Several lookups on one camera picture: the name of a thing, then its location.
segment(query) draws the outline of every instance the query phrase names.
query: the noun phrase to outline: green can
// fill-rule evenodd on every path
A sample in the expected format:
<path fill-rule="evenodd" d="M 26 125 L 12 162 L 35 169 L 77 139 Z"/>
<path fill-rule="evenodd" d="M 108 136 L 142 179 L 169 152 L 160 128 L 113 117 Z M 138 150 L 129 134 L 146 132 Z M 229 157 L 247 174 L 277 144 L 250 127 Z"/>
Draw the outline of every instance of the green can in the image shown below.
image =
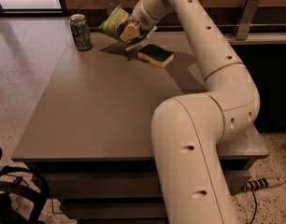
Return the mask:
<path fill-rule="evenodd" d="M 85 51 L 93 47 L 90 39 L 90 29 L 83 14 L 74 14 L 69 18 L 71 33 L 77 50 Z"/>

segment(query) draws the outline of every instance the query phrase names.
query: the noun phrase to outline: yellow sponge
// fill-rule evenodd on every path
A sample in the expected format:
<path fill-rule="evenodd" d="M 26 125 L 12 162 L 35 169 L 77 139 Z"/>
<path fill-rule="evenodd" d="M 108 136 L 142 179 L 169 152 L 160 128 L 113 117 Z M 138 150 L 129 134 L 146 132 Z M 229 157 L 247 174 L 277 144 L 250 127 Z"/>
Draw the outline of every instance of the yellow sponge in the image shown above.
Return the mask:
<path fill-rule="evenodd" d="M 148 44 L 137 53 L 139 59 L 146 60 L 156 66 L 165 67 L 174 58 L 174 53 L 154 44 Z"/>

